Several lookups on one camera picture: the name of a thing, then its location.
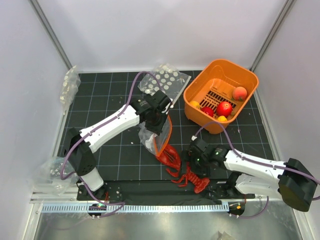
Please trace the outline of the orange zip top bag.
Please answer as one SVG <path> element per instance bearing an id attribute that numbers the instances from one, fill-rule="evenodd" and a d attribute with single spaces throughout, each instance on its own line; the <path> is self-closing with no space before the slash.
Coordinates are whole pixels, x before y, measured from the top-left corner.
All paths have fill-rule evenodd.
<path id="1" fill-rule="evenodd" d="M 153 155 L 159 157 L 164 151 L 165 147 L 169 143 L 171 133 L 172 133 L 172 121 L 168 116 L 163 127 L 162 132 L 157 135 L 156 133 L 147 130 L 146 124 L 143 122 L 139 124 L 138 137 L 140 143 Z"/>

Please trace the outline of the red toy lobster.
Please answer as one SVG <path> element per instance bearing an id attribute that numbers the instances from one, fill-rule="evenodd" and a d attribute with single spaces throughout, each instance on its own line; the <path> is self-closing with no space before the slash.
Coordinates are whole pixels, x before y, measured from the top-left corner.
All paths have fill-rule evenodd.
<path id="1" fill-rule="evenodd" d="M 180 157 L 178 151 L 171 145 L 167 144 L 162 153 L 156 159 L 166 166 L 166 172 L 176 179 L 171 181 L 179 184 L 180 188 L 184 188 L 188 183 L 192 183 L 195 194 L 199 194 L 209 185 L 208 177 L 200 178 L 192 170 L 190 164 Z"/>

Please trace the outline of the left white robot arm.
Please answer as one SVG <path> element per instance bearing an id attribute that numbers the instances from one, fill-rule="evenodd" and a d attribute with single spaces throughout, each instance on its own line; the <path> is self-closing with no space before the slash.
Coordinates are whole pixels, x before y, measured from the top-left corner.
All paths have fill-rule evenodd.
<path id="1" fill-rule="evenodd" d="M 112 115 L 90 127 L 79 131 L 71 128 L 67 132 L 68 139 L 63 146 L 64 158 L 88 187 L 88 194 L 94 200 L 101 200 L 106 195 L 104 180 L 97 169 L 95 152 L 125 130 L 140 126 L 141 143 L 159 157 L 171 136 L 169 110 L 173 105 L 174 100 L 161 90 L 139 97 L 130 95 L 126 104 Z"/>

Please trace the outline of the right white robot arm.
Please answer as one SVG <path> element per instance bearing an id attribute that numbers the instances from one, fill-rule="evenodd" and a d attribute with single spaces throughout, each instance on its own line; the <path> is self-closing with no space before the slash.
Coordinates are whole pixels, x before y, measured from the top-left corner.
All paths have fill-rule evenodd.
<path id="1" fill-rule="evenodd" d="M 289 207 L 308 212 L 315 200 L 319 181 L 301 161 L 274 161 L 252 156 L 233 147 L 212 146 L 192 136 L 187 150 L 189 169 L 207 177 L 211 169 L 231 171 L 225 192 L 230 198 L 239 195 L 262 195 L 282 200 Z"/>

